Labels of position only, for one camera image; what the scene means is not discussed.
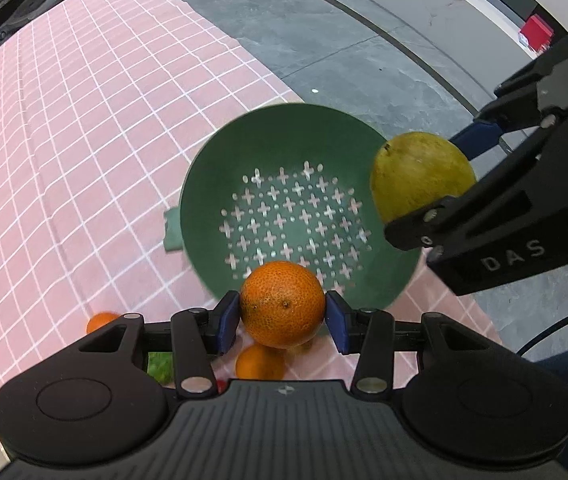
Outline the red box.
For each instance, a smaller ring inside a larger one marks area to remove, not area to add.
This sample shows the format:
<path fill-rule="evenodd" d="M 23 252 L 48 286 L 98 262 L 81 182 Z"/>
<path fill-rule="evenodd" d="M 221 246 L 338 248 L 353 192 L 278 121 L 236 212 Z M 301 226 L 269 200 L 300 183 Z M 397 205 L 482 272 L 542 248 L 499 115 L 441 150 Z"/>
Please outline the red box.
<path fill-rule="evenodd" d="M 535 53 L 547 50 L 553 36 L 553 29 L 538 14 L 531 15 L 518 32 L 520 44 Z"/>

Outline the green colander bowl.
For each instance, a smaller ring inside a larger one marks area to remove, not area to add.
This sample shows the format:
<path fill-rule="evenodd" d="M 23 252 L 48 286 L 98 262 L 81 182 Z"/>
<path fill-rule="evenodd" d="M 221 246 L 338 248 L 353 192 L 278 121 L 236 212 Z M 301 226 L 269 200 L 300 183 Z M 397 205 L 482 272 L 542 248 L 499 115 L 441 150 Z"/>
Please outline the green colander bowl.
<path fill-rule="evenodd" d="M 222 127 L 189 166 L 165 212 L 163 246 L 182 250 L 212 295 L 261 264 L 287 260 L 354 308 L 386 309 L 421 254 L 384 238 L 369 173 L 384 137 L 332 108 L 288 103 Z"/>

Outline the green cucumber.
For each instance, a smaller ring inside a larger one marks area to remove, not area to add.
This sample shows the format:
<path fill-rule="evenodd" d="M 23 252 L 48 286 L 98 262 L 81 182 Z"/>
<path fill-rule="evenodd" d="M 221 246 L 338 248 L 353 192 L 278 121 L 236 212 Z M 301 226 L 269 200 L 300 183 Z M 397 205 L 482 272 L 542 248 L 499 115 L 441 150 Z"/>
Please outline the green cucumber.
<path fill-rule="evenodd" d="M 174 382 L 173 357 L 169 352 L 149 352 L 147 374 L 160 385 L 169 386 Z"/>

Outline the pink checkered tablecloth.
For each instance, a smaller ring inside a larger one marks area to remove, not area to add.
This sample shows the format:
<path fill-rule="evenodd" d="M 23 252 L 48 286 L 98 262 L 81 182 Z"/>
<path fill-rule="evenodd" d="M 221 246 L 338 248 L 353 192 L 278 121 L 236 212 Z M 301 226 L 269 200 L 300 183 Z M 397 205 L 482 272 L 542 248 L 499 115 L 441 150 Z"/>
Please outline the pink checkered tablecloth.
<path fill-rule="evenodd" d="M 223 125 L 305 100 L 392 134 L 485 94 L 367 0 L 66 0 L 0 47 L 0 387 L 103 311 L 210 304 L 163 214 Z"/>

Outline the orange tangerine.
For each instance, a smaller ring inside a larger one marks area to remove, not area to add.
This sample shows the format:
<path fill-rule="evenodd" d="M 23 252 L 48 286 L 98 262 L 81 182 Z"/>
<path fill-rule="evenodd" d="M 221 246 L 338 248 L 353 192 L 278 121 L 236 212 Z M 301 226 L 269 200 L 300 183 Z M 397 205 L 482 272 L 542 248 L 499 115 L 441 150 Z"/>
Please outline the orange tangerine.
<path fill-rule="evenodd" d="M 244 380 L 282 380 L 286 373 L 286 351 L 252 344 L 237 356 L 235 375 Z"/>

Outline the red tomato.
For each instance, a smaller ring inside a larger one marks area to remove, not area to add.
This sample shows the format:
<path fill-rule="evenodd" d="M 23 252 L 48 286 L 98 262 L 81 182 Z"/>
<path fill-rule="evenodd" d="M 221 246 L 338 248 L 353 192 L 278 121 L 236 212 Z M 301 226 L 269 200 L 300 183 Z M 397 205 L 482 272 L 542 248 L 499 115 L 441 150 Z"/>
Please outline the red tomato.
<path fill-rule="evenodd" d="M 227 382 L 225 380 L 218 379 L 217 380 L 218 391 L 223 393 L 227 388 Z"/>

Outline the yellow-green pear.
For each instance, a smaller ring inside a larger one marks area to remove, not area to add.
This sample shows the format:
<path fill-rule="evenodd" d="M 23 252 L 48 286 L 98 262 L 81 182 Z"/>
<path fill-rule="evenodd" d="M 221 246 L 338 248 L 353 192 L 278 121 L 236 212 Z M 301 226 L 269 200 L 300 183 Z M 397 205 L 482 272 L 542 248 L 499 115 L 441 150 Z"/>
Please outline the yellow-green pear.
<path fill-rule="evenodd" d="M 477 182 L 469 160 L 449 140 L 428 132 L 406 132 L 375 155 L 369 187 L 384 224 L 446 196 L 458 197 Z"/>

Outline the small orange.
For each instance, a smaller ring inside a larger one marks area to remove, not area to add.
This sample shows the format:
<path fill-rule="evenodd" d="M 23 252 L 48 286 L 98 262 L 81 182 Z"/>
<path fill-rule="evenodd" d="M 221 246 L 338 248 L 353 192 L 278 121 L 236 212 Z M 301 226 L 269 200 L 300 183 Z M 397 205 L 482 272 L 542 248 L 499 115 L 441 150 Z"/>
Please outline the small orange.
<path fill-rule="evenodd" d="M 117 318 L 119 318 L 119 314 L 114 312 L 96 313 L 86 323 L 86 333 L 92 334 L 103 326 L 115 321 Z"/>

